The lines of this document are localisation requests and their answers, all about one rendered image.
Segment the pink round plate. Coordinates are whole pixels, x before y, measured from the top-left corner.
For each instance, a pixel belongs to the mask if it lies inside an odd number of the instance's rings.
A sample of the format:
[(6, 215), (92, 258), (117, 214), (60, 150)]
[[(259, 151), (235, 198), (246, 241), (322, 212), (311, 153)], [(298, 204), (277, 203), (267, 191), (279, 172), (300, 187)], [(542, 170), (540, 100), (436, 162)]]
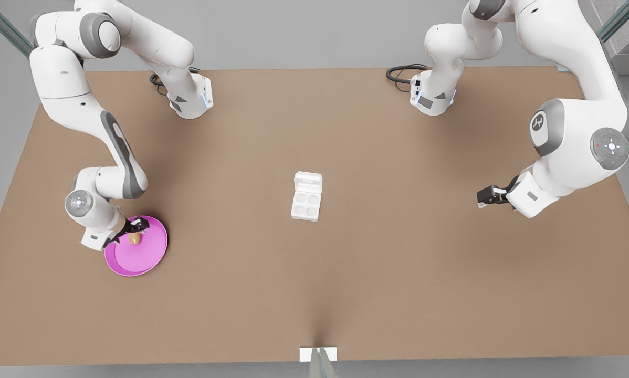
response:
[(140, 233), (140, 242), (133, 244), (127, 235), (104, 249), (108, 267), (123, 277), (137, 277), (156, 267), (165, 256), (168, 236), (163, 223), (154, 217), (143, 216), (149, 228)]

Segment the silver frame post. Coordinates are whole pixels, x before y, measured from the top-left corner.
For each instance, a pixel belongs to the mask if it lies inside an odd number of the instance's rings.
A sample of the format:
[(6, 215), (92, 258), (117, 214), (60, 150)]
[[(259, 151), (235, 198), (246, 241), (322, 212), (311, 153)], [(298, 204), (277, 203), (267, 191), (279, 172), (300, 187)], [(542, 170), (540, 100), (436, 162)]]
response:
[(620, 75), (629, 75), (629, 0), (578, 0)]
[(24, 57), (29, 58), (34, 49), (32, 43), (0, 12), (0, 34), (4, 36)]
[(308, 378), (339, 378), (333, 362), (338, 361), (337, 347), (300, 347), (300, 363), (309, 363)]

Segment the white egg box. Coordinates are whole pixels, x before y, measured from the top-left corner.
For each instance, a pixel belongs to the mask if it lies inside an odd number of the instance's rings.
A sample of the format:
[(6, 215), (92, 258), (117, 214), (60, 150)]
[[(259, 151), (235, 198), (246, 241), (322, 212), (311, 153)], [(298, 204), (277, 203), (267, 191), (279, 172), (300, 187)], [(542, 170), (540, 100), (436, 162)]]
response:
[(317, 222), (321, 208), (322, 187), (321, 174), (296, 172), (291, 218)]

